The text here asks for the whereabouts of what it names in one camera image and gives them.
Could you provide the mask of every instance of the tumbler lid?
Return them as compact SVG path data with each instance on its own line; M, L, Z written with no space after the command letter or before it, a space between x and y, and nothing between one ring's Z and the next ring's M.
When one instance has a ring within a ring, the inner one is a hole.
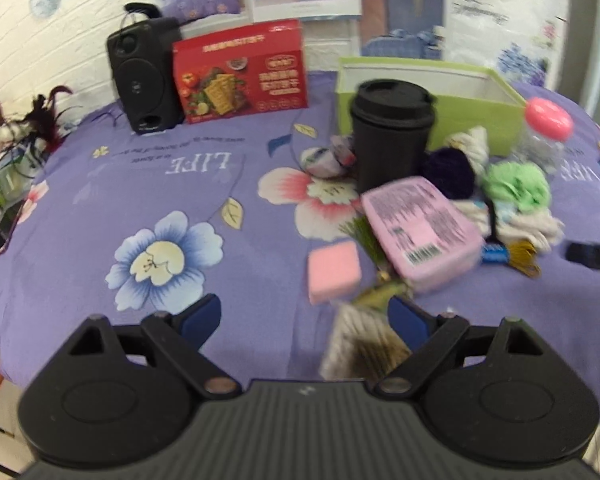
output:
M358 87L352 103L352 113L388 127L413 128L433 122L432 103L435 101L426 89L407 81L374 79ZM397 124L408 121L408 124Z

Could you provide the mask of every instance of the purple yarn ball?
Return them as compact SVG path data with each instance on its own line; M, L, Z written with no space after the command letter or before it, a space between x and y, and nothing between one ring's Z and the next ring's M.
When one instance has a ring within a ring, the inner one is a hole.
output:
M422 176L449 200L466 200L474 194L474 170L464 152L457 148L429 153L422 165Z

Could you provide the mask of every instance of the speaker handle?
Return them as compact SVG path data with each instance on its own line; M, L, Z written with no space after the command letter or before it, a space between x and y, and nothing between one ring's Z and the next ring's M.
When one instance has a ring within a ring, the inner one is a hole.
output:
M154 4L146 4L142 2L129 2L125 5L125 10L126 12L138 12L139 14L144 14L150 20L162 17L160 9L158 9L158 7L156 7Z

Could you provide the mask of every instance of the pink plastic box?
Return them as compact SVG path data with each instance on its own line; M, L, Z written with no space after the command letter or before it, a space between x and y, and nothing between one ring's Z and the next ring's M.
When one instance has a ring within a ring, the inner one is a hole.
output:
M414 292L429 292L473 269L484 241L426 178L412 176L362 195L362 207L387 257Z

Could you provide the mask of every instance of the floor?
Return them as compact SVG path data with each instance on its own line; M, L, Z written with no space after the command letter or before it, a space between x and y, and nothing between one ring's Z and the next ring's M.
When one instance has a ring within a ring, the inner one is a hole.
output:
M23 471L33 460L17 423L16 406L20 393L17 386L7 381L4 381L0 388L0 428L13 435L11 437L0 432L0 464L17 472ZM600 427L585 455L585 460L600 472ZM0 473L0 480L8 479L7 475Z

